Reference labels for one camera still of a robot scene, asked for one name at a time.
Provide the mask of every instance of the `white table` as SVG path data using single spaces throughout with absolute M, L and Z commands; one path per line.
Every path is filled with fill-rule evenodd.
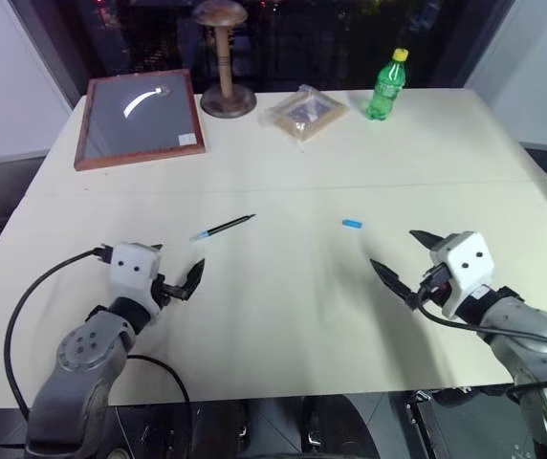
M 332 93 L 349 104 L 368 92 Z M 509 285 L 547 310 L 547 178 L 464 90 L 406 90 L 386 122 L 353 111 L 298 144 L 254 113 L 203 113 L 208 153 L 74 172 L 83 101 L 0 237 L 0 407 L 8 318 L 52 265 L 104 242 L 163 243 L 162 272 L 179 279 L 206 257 L 202 284 L 139 336 L 136 353 L 171 364 L 191 399 L 406 390 L 510 380 L 475 334 L 412 315 L 371 269 L 374 257 L 411 286 L 430 267 L 408 230 L 479 230 Z M 249 223 L 199 243 L 189 236 L 246 213 Z M 362 229 L 341 225 L 364 222 Z M 28 404 L 60 339 L 108 304 L 95 258 L 38 289 L 13 342 Z M 131 361 L 111 404 L 180 400 L 169 377 Z

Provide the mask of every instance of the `yellow bottle cap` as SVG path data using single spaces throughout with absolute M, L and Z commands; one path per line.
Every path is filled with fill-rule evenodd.
M 407 60 L 407 56 L 409 55 L 409 51 L 405 48 L 397 48 L 395 52 L 392 54 L 393 60 L 396 60 L 397 62 L 405 62 Z

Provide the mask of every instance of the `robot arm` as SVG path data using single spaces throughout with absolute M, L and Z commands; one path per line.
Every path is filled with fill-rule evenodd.
M 108 394 L 144 326 L 153 324 L 172 297 L 188 300 L 205 260 L 197 263 L 182 287 L 159 274 L 160 247 L 119 244 L 104 247 L 116 298 L 97 307 L 70 332 L 56 351 L 53 374 L 38 392 L 28 420 L 27 458 L 86 458 L 97 452 Z
M 384 284 L 412 309 L 428 315 L 423 305 L 431 300 L 447 317 L 490 329 L 513 330 L 547 337 L 547 313 L 524 303 L 512 290 L 488 287 L 494 264 L 481 234 L 464 232 L 441 238 L 412 231 L 430 250 L 435 266 L 427 271 L 417 293 L 382 263 L 371 260 Z M 444 320 L 434 317 L 436 321 Z M 512 336 L 478 333 L 514 379 L 524 420 L 536 443 L 539 457 L 547 457 L 547 342 Z

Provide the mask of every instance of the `pen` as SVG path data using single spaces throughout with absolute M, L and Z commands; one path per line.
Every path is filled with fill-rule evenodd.
M 200 232 L 199 234 L 195 234 L 193 237 L 190 238 L 190 240 L 198 241 L 199 239 L 204 239 L 205 237 L 209 237 L 212 234 L 216 234 L 217 232 L 224 231 L 231 227 L 234 227 L 235 225 L 239 225 L 240 223 L 247 222 L 255 215 L 256 214 L 253 213 L 252 215 L 244 215 L 243 217 L 236 218 L 235 220 L 231 220 L 230 222 L 219 225 L 218 227 L 214 227 L 212 229 L 208 229 L 207 231 Z

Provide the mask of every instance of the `green bottle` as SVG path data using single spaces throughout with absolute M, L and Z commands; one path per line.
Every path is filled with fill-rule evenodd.
M 390 115 L 395 98 L 405 86 L 405 64 L 409 51 L 397 48 L 392 60 L 380 70 L 378 81 L 373 91 L 373 98 L 367 107 L 370 120 L 385 120 Z

